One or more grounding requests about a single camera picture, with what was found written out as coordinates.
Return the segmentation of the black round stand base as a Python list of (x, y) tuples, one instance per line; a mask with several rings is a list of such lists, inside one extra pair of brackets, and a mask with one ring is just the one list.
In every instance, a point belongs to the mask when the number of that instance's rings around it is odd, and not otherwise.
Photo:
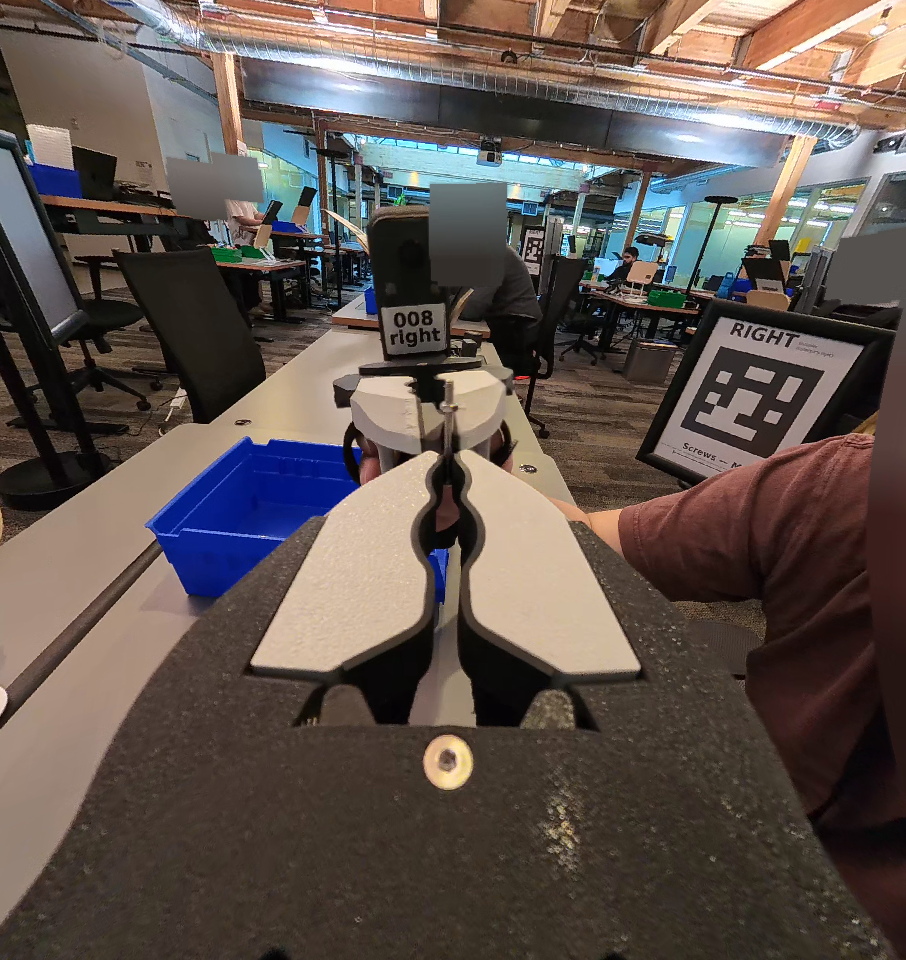
[(0, 501), (23, 512), (48, 512), (72, 499), (118, 463), (99, 451), (57, 452), (52, 466), (40, 457), (17, 463), (0, 473)]

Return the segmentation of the person's right forearm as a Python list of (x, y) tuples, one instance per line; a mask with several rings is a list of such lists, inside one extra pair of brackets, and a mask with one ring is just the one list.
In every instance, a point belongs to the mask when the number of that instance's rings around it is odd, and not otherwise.
[(587, 513), (565, 501), (551, 497), (547, 497), (547, 500), (564, 515), (567, 522), (584, 525), (618, 555), (623, 558), (626, 557), (620, 537), (620, 520), (624, 510), (603, 510)]

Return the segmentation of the wood-edged grey desk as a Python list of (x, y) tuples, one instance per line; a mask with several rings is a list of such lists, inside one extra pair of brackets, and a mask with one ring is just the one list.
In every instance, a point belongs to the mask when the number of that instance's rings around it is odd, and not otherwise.
[[(378, 316), (366, 313), (365, 306), (365, 295), (361, 293), (354, 297), (350, 303), (333, 313), (331, 323), (336, 327), (344, 327), (350, 330), (377, 331), (379, 327)], [(489, 340), (491, 333), (483, 320), (458, 320), (451, 325), (451, 337)]]

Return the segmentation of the person's right hand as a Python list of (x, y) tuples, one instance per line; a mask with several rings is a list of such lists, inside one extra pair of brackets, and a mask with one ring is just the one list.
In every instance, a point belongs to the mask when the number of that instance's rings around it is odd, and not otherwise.
[[(360, 437), (359, 449), (362, 451), (359, 463), (361, 485), (378, 478), (382, 473), (382, 464), (376, 444), (368, 438)], [(516, 441), (508, 433), (507, 425), (503, 423), (490, 441), (490, 462), (495, 463), (507, 474), (512, 473), (513, 451)], [(457, 524), (459, 523), (459, 504), (453, 488), (450, 485), (443, 487), (442, 498), (435, 513), (435, 530), (439, 540), (457, 538)]]

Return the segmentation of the long metal bolt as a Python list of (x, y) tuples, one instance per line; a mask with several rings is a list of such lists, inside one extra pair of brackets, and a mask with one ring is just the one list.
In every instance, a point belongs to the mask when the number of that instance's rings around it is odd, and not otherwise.
[(459, 403), (457, 402), (456, 385), (452, 374), (444, 374), (442, 380), (442, 402), (439, 405), (439, 411), (443, 417), (442, 434), (442, 473), (443, 486), (449, 490), (453, 496), (455, 494), (456, 464), (455, 455), (457, 453), (457, 413)]

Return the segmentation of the curved wooden document board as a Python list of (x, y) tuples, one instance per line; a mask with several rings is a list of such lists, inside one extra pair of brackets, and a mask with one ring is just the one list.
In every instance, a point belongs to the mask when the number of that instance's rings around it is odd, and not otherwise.
[(335, 221), (337, 224), (342, 225), (345, 230), (350, 232), (355, 238), (355, 241), (360, 246), (360, 248), (367, 255), (369, 255), (370, 253), (369, 240), (368, 240), (367, 234), (362, 229), (360, 229), (358, 226), (351, 223), (350, 221), (344, 219), (334, 211), (331, 211), (325, 208), (324, 210), (322, 210), (322, 212), (325, 215), (327, 215), (330, 219)]

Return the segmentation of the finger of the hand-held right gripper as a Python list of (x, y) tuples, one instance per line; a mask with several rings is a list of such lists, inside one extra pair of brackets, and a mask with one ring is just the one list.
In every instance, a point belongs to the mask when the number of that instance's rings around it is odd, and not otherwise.
[(491, 372), (453, 373), (453, 450), (488, 446), (505, 419), (507, 389)]
[(350, 399), (352, 423), (380, 454), (423, 451), (420, 401), (409, 376), (362, 376)]

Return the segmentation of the black high-back chair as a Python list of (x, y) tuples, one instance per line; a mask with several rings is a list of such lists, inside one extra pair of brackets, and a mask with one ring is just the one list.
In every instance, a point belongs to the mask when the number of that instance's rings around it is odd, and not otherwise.
[(259, 345), (209, 248), (116, 251), (114, 258), (171, 359), (193, 420), (216, 420), (267, 379)]

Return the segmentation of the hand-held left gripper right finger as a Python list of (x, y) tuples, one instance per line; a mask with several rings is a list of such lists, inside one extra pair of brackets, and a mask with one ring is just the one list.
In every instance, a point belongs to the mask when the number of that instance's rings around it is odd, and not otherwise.
[(459, 490), (459, 660), (476, 687), (633, 681), (641, 666), (564, 514), (466, 450)]

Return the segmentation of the blue plastic bin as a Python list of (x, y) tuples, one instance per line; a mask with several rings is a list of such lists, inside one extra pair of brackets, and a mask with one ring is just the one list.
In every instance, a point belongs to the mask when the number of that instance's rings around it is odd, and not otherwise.
[[(147, 528), (186, 594), (217, 598), (306, 522), (324, 517), (358, 489), (340, 446), (242, 438), (198, 474)], [(359, 510), (333, 522), (347, 558), (336, 560), (341, 592), (359, 605), (422, 604), (445, 588), (445, 566), (387, 557)]]

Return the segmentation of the black easel stand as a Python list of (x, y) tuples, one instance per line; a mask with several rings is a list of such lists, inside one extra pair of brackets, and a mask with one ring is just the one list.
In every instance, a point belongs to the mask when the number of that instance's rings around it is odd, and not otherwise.
[(93, 479), (111, 461), (97, 450), (60, 346), (88, 317), (14, 134), (0, 130), (0, 304), (27, 354), (53, 419), (75, 438), (75, 459)]

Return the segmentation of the black mesh office chair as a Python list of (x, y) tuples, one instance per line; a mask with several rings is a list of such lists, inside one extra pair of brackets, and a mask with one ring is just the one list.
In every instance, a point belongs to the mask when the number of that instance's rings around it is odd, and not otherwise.
[(532, 415), (532, 402), (538, 383), (550, 379), (553, 375), (556, 331), (570, 313), (571, 304), (579, 294), (584, 272), (585, 264), (581, 259), (554, 257), (546, 294), (542, 297), (542, 321), (536, 335), (529, 383), (523, 402), (527, 421), (535, 428), (536, 436), (542, 440), (549, 438), (550, 432), (542, 420)]

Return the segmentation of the wooden top office desk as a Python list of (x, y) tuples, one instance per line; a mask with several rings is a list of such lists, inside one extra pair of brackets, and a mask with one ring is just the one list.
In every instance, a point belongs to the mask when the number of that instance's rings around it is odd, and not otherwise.
[(225, 279), (227, 288), (239, 307), (244, 321), (251, 327), (252, 320), (246, 309), (243, 294), (243, 281), (240, 277), (250, 277), (258, 282), (268, 282), (271, 296), (271, 317), (274, 322), (291, 324), (299, 320), (293, 318), (286, 306), (285, 284), (291, 281), (303, 281), (306, 293), (309, 293), (309, 276), (304, 260), (248, 260), (240, 262), (215, 262)]
[[(579, 292), (587, 299), (603, 305), (603, 324), (599, 339), (601, 354), (611, 352), (614, 334), (624, 315), (631, 316), (634, 320), (629, 334), (633, 339), (655, 342), (657, 336), (664, 335), (667, 342), (671, 342), (675, 330), (683, 330), (697, 320), (705, 304), (704, 301), (687, 299), (684, 296), (680, 297), (683, 300), (681, 306), (649, 303), (646, 295), (610, 293), (603, 286), (590, 282), (580, 283)], [(662, 323), (666, 324), (665, 334), (660, 330)]]

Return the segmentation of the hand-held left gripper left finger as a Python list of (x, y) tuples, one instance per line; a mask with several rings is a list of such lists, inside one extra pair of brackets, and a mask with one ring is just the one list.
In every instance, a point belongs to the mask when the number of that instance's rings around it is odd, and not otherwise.
[(428, 543), (442, 465), (438, 453), (422, 453), (329, 511), (252, 656), (253, 673), (328, 683), (382, 671), (382, 683), (420, 681), (434, 653)]

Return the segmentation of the black framed marker sign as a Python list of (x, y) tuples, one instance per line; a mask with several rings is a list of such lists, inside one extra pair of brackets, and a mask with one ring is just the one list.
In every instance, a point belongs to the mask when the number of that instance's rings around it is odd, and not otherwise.
[(879, 409), (895, 331), (712, 301), (636, 459), (687, 487), (851, 432)]

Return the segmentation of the person in maroon shirt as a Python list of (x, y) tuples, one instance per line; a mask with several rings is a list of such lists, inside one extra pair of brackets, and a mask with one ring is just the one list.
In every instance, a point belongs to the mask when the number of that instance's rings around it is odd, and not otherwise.
[(873, 444), (803, 444), (627, 507), (616, 544), (671, 601), (760, 603), (747, 697), (837, 871), (906, 958), (906, 797), (867, 576)]

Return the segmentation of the grey metal waste bin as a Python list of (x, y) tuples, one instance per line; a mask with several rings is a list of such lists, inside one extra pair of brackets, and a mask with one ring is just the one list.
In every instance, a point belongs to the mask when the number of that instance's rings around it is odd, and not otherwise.
[(661, 386), (669, 379), (678, 347), (671, 342), (632, 340), (622, 368), (629, 382)]

